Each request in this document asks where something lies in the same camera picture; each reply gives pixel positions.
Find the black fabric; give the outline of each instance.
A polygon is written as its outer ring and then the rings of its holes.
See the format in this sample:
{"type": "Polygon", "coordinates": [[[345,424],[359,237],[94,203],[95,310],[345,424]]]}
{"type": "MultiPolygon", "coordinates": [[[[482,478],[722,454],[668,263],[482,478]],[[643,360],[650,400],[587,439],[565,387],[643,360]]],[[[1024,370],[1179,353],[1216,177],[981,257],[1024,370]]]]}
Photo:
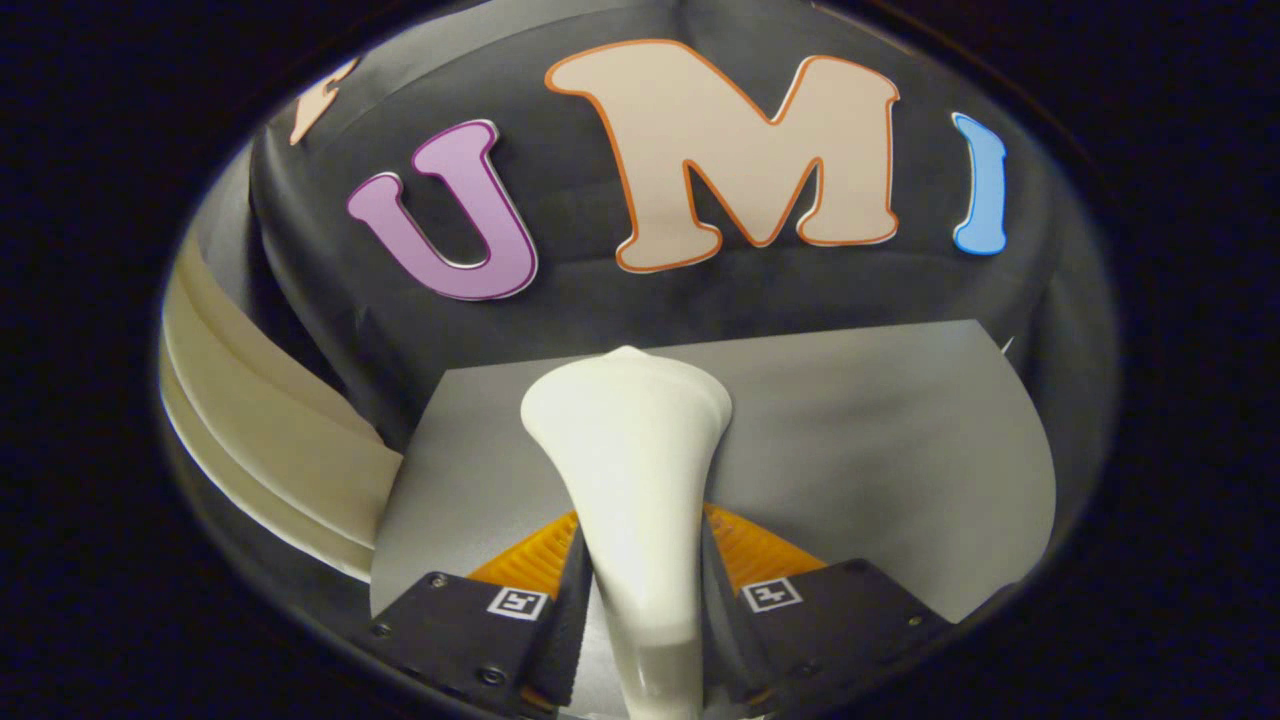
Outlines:
{"type": "MultiPolygon", "coordinates": [[[[534,5],[550,14],[554,4],[534,5]]],[[[467,27],[466,17],[451,19],[451,36],[486,32],[480,20],[467,27]]],[[[1025,336],[1061,254],[1055,228],[1071,222],[1059,217],[1070,202],[1052,160],[989,99],[927,56],[808,4],[707,0],[595,12],[442,61],[426,27],[404,33],[342,81],[339,99],[303,145],[288,145],[289,108],[253,146],[251,187],[271,269],[353,405],[393,447],[403,447],[448,368],[623,343],[964,318],[979,319],[1001,342],[1025,336]],[[604,127],[588,101],[549,91],[543,76],[573,53],[632,38],[690,45],[767,114],[810,55],[851,59],[890,77],[901,95],[892,110],[896,237],[872,247],[801,242],[795,223],[812,205],[810,178],[780,237],[754,249],[695,182],[699,217],[723,231],[722,251],[650,275],[618,268],[613,252],[631,227],[604,127]],[[430,72],[406,82],[415,67],[430,72]],[[1010,242],[996,256],[966,255],[951,238],[966,215],[970,183],[968,146],[951,124],[956,110],[980,118],[1009,150],[1010,242]],[[422,287],[346,211],[361,182],[393,170],[433,243],[457,261],[479,259],[479,238],[452,196],[410,165],[433,135],[476,118],[498,126],[493,164],[540,261],[529,288],[490,302],[422,287]]]]}

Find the foam letter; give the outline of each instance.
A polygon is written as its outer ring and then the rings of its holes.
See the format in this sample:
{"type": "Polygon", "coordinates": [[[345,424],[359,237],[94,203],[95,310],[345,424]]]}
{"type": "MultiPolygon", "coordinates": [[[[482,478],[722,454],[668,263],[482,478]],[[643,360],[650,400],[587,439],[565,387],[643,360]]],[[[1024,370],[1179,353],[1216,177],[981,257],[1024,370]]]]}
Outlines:
{"type": "Polygon", "coordinates": [[[814,168],[818,192],[796,228],[805,242],[863,245],[897,232],[888,208],[897,88],[868,68],[808,58],[773,119],[707,59],[666,40],[572,55],[545,82],[590,100],[604,122],[631,213],[617,251],[627,270],[691,265],[719,250],[721,232],[694,213],[691,170],[756,247],[781,232],[814,168]]]}
{"type": "Polygon", "coordinates": [[[498,128],[471,120],[426,141],[413,152],[413,168],[444,181],[489,256],[475,265],[451,263],[401,204],[403,184],[396,173],[379,173],[347,201],[351,217],[365,222],[399,264],[426,287],[458,300],[494,300],[515,295],[534,281],[538,252],[524,220],[489,161],[498,128]]]}
{"type": "Polygon", "coordinates": [[[995,255],[1005,249],[1005,143],[969,115],[952,113],[951,122],[969,141],[973,174],[969,217],[956,225],[956,247],[970,255],[995,255]]]}

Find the orange soft finger pad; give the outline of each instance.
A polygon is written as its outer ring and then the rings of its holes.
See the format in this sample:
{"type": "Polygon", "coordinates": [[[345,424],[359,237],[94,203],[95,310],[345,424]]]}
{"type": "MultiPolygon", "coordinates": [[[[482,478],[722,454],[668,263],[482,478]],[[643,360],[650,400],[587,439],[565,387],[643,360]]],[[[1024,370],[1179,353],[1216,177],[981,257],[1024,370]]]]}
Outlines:
{"type": "Polygon", "coordinates": [[[707,520],[719,548],[728,582],[744,585],[826,568],[826,562],[723,507],[707,505],[707,520]]]}

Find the orange outline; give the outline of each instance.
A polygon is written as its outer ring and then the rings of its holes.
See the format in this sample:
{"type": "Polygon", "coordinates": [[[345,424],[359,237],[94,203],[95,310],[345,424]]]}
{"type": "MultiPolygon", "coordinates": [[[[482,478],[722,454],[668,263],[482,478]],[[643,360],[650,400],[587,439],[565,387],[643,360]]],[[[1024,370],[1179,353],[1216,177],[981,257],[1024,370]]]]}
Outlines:
{"type": "Polygon", "coordinates": [[[577,96],[577,97],[585,97],[589,102],[591,102],[591,106],[595,108],[595,113],[600,117],[600,122],[604,123],[604,132],[609,136],[609,146],[613,149],[613,159],[617,163],[618,174],[621,176],[621,179],[622,179],[622,193],[626,196],[626,200],[627,200],[627,214],[631,217],[631,237],[628,237],[627,240],[625,240],[622,242],[622,245],[620,245],[617,247],[617,250],[614,251],[614,259],[617,260],[618,265],[622,266],[622,269],[625,269],[627,272],[631,272],[631,273],[658,273],[658,272],[662,272],[662,270],[669,270],[672,268],[684,268],[684,266],[687,266],[687,265],[695,265],[698,263],[701,263],[703,260],[707,260],[708,258],[712,258],[717,252],[719,252],[721,247],[724,245],[724,234],[719,231],[719,228],[717,228],[716,225],[704,223],[704,222],[701,222],[698,218],[698,209],[694,206],[694,187],[692,187],[692,178],[690,177],[690,172],[696,172],[698,177],[703,178],[703,182],[707,183],[708,188],[710,188],[712,193],[716,196],[716,200],[721,204],[721,208],[724,209],[724,211],[728,214],[730,219],[733,220],[733,224],[737,225],[739,231],[741,231],[742,237],[745,237],[746,241],[750,245],[753,245],[754,247],[765,247],[768,245],[772,245],[773,241],[777,240],[778,234],[782,232],[782,227],[787,222],[787,218],[791,217],[791,211],[795,209],[796,200],[800,199],[800,192],[804,190],[805,182],[809,179],[809,176],[813,173],[813,169],[815,167],[818,168],[818,188],[817,188],[817,192],[815,192],[817,201],[814,202],[813,209],[810,209],[808,213],[805,213],[805,217],[796,224],[796,234],[800,236],[800,240],[803,240],[804,242],[806,242],[809,245],[813,245],[815,247],[836,247],[836,246],[842,246],[842,245],[874,245],[874,243],[878,243],[878,242],[884,242],[886,240],[888,240],[888,238],[893,237],[895,234],[897,234],[899,219],[897,219],[897,215],[893,213],[893,210],[890,208],[890,205],[892,202],[891,193],[893,191],[893,110],[892,110],[892,108],[893,108],[893,102],[896,102],[897,100],[901,99],[901,95],[899,95],[899,92],[897,92],[897,85],[895,85],[892,79],[890,79],[888,77],[886,77],[886,76],[883,76],[883,74],[881,74],[881,73],[878,73],[878,72],[876,72],[876,70],[873,70],[873,69],[870,69],[870,68],[868,68],[865,65],[860,65],[858,63],[851,63],[851,61],[845,60],[842,58],[835,58],[835,56],[831,56],[831,55],[812,55],[809,58],[805,58],[804,61],[800,63],[800,68],[796,70],[795,79],[791,81],[791,87],[787,90],[787,96],[782,100],[782,106],[778,109],[778,114],[777,114],[776,119],[771,119],[771,118],[765,117],[764,111],[760,110],[760,106],[756,105],[750,97],[748,97],[746,94],[742,92],[742,88],[740,88],[737,86],[737,83],[735,83],[732,79],[730,79],[728,76],[726,76],[719,68],[717,68],[716,65],[713,65],[707,58],[703,58],[700,54],[698,54],[698,51],[695,51],[692,47],[689,47],[684,42],[677,42],[675,40],[627,40],[627,41],[623,41],[623,42],[612,42],[609,45],[602,45],[599,47],[593,47],[590,50],[584,50],[582,53],[575,53],[573,55],[570,55],[568,58],[564,58],[564,59],[559,60],[558,63],[556,63],[554,65],[552,65],[550,68],[548,68],[547,73],[543,76],[543,82],[547,86],[547,88],[550,90],[552,92],[558,92],[561,95],[573,95],[573,96],[577,96]],[[791,102],[795,100],[796,91],[800,88],[801,85],[804,85],[805,73],[809,72],[809,65],[813,64],[817,60],[835,60],[837,63],[844,63],[846,65],[852,65],[855,68],[860,68],[863,70],[867,70],[867,72],[874,74],[876,77],[883,79],[884,82],[887,82],[890,85],[890,87],[893,88],[893,96],[884,104],[884,120],[886,120],[886,128],[887,128],[887,136],[888,136],[887,137],[887,140],[888,140],[888,145],[887,145],[887,147],[888,147],[888,161],[886,164],[887,168],[888,168],[888,172],[886,173],[887,177],[884,179],[884,211],[888,214],[890,218],[893,219],[893,229],[891,229],[888,233],[886,233],[886,234],[883,234],[881,237],[877,237],[877,238],[847,241],[847,242],[819,242],[819,241],[810,240],[809,237],[805,237],[805,234],[804,234],[804,225],[809,222],[809,219],[813,215],[815,215],[819,211],[822,211],[822,200],[823,200],[822,181],[823,181],[823,176],[824,176],[824,167],[823,167],[823,159],[819,155],[819,156],[814,158],[809,163],[809,165],[804,170],[804,174],[800,176],[800,181],[796,183],[796,190],[791,195],[791,200],[787,201],[786,210],[782,213],[782,218],[778,220],[777,227],[773,228],[773,232],[769,234],[769,237],[767,240],[764,240],[762,242],[756,242],[756,241],[754,241],[751,238],[751,234],[748,233],[746,229],[742,227],[742,222],[733,213],[733,208],[730,206],[730,204],[724,201],[724,197],[721,195],[719,190],[710,181],[710,178],[707,177],[707,173],[703,172],[701,167],[699,167],[695,160],[686,158],[685,160],[681,161],[681,172],[685,176],[685,192],[686,192],[686,195],[689,197],[689,215],[692,219],[692,222],[694,222],[695,225],[698,225],[698,227],[700,227],[703,229],[709,229],[709,231],[712,231],[712,232],[716,233],[716,238],[717,238],[716,240],[716,247],[712,249],[709,252],[699,255],[696,258],[691,258],[689,260],[682,260],[682,261],[678,261],[678,263],[671,263],[671,264],[667,264],[667,265],[658,265],[658,266],[654,266],[654,268],[635,268],[635,266],[630,266],[626,263],[623,263],[622,261],[622,251],[626,250],[627,247],[631,247],[632,245],[635,245],[639,241],[640,228],[639,228],[639,223],[636,222],[635,201],[631,197],[631,179],[627,177],[626,165],[622,163],[622,154],[618,151],[618,141],[617,141],[617,137],[613,133],[613,126],[609,123],[608,114],[604,111],[604,108],[600,105],[599,100],[596,100],[596,97],[594,95],[591,95],[590,92],[586,92],[586,91],[564,90],[562,87],[558,87],[552,81],[552,74],[554,74],[556,70],[559,69],[561,65],[563,65],[566,63],[570,63],[572,60],[576,60],[579,58],[584,58],[584,56],[591,55],[594,53],[603,53],[604,50],[612,50],[614,47],[621,47],[621,46],[626,46],[626,45],[675,45],[676,47],[680,47],[680,49],[685,50],[686,53],[689,53],[690,55],[692,55],[695,59],[698,59],[699,61],[701,61],[703,65],[705,65],[709,70],[712,70],[713,73],[716,73],[728,87],[731,87],[733,90],[733,92],[737,92],[739,97],[741,97],[746,102],[746,105],[749,108],[751,108],[753,110],[755,110],[755,114],[759,115],[759,118],[762,120],[764,120],[765,124],[772,126],[772,127],[778,127],[783,122],[786,122],[787,113],[791,109],[791,102]]]}

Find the white cone-shaped object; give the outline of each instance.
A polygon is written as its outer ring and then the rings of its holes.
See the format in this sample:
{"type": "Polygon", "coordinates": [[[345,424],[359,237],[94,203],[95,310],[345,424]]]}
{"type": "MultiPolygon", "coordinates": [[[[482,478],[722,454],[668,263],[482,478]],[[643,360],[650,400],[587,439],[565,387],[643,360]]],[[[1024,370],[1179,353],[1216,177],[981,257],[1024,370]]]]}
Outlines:
{"type": "Polygon", "coordinates": [[[552,370],[520,411],[577,510],[631,720],[699,717],[698,543],[728,392],[622,347],[552,370]]]}

